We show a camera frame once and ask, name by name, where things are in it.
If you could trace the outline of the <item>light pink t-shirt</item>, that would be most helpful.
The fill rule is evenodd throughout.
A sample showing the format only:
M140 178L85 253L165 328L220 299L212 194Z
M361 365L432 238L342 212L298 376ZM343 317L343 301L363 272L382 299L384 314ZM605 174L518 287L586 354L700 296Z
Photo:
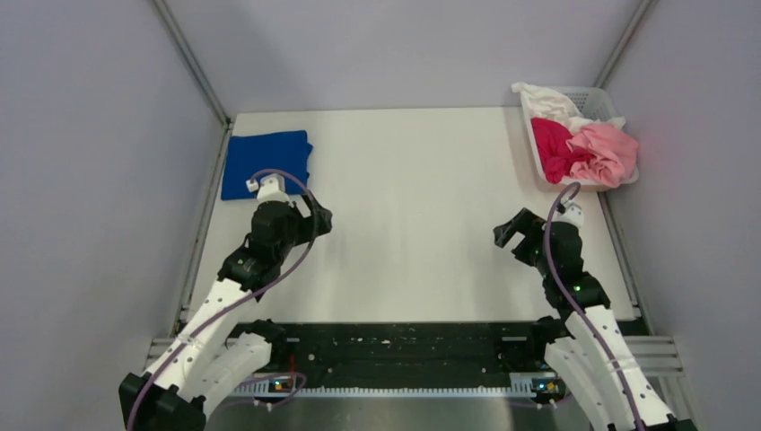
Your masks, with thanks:
M574 152L585 153L582 160L571 165L573 179L617 188L634 175L639 143L612 125L594 123L581 127L567 145Z

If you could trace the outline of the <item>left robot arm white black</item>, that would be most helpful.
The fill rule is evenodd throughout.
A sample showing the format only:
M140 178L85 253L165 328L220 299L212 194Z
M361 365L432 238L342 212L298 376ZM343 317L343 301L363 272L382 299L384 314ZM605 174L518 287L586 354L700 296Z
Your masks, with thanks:
M284 366L284 332L269 320L255 321L232 348L218 351L262 296L294 272L283 268L293 248L311 248L331 231L331 211L310 192L302 199L307 215L280 192L258 201L243 243L223 261L193 318L151 365L119 385L127 430L203 430L249 376Z

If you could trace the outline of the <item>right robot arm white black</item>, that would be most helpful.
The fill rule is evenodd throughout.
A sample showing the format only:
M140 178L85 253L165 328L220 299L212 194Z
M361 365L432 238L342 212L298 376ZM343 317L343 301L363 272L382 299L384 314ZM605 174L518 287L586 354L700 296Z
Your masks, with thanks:
M578 207L551 222L523 208L493 229L500 248L516 234L514 258L538 271L547 302L558 313L536 321L526 357L551 370L574 396L594 430L694 430L644 375L601 283L584 267Z

